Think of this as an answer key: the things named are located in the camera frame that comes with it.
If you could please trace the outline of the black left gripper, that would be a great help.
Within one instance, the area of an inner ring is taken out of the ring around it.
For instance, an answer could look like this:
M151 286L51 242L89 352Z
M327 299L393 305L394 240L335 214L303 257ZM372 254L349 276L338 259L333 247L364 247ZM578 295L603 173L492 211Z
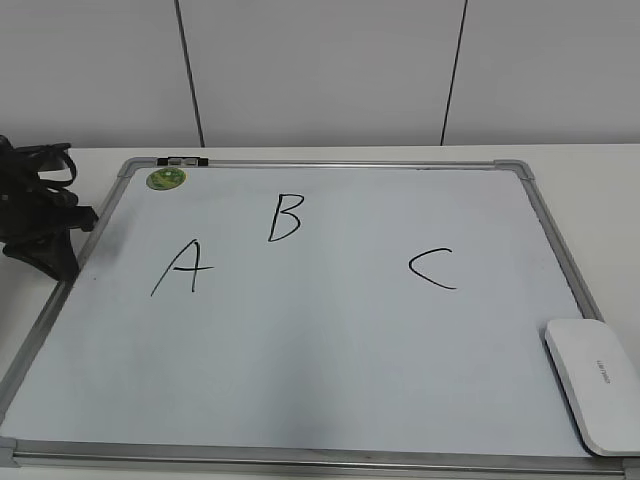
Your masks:
M69 208L68 229L91 232L96 227L94 209L74 206L75 194L68 190L75 181L70 148L69 143L15 147L1 139L1 241L16 243L2 251L56 281L72 281L79 273L70 235L22 241L42 235L51 225L47 216L63 208Z

